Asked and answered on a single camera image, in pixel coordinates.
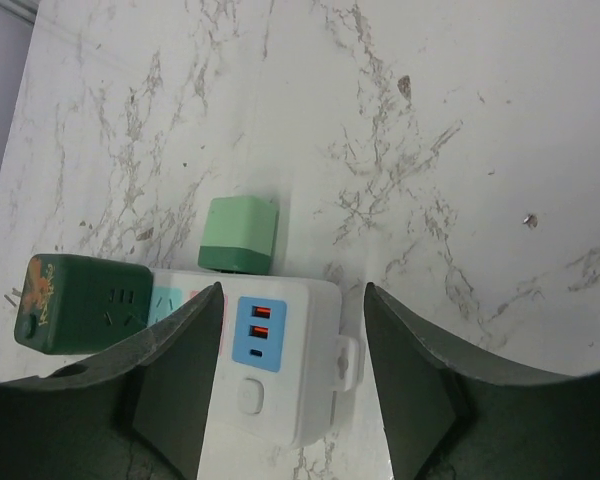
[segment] white device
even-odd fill
[[[321,280],[154,271],[149,324],[209,285],[225,294],[210,415],[288,447],[332,424],[336,392],[355,387],[359,345],[339,334],[342,296]]]

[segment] white marble countertop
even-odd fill
[[[243,193],[280,205],[273,273],[337,283],[348,333],[375,281],[505,357],[599,369],[600,2],[43,1],[0,176],[0,380],[70,361],[13,340],[33,253],[195,269],[210,200]],[[294,452],[211,423],[200,478],[391,478],[368,354],[337,415]]]

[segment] marble table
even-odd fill
[[[280,205],[273,273],[364,340],[374,281],[485,349],[600,369],[600,2],[43,0],[0,175],[0,380],[29,257],[195,269],[211,198]],[[201,479],[392,477],[368,353],[334,432],[211,421]]]

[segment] white plastic casing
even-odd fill
[[[280,446],[314,443],[331,427],[335,392],[357,382],[359,349],[355,340],[339,335],[338,287],[321,280],[154,270],[154,287],[182,290],[183,302],[216,281],[225,294],[225,318],[210,416]],[[243,296],[287,304],[278,372],[232,360],[237,305]],[[344,373],[337,362],[341,352],[349,365]]]

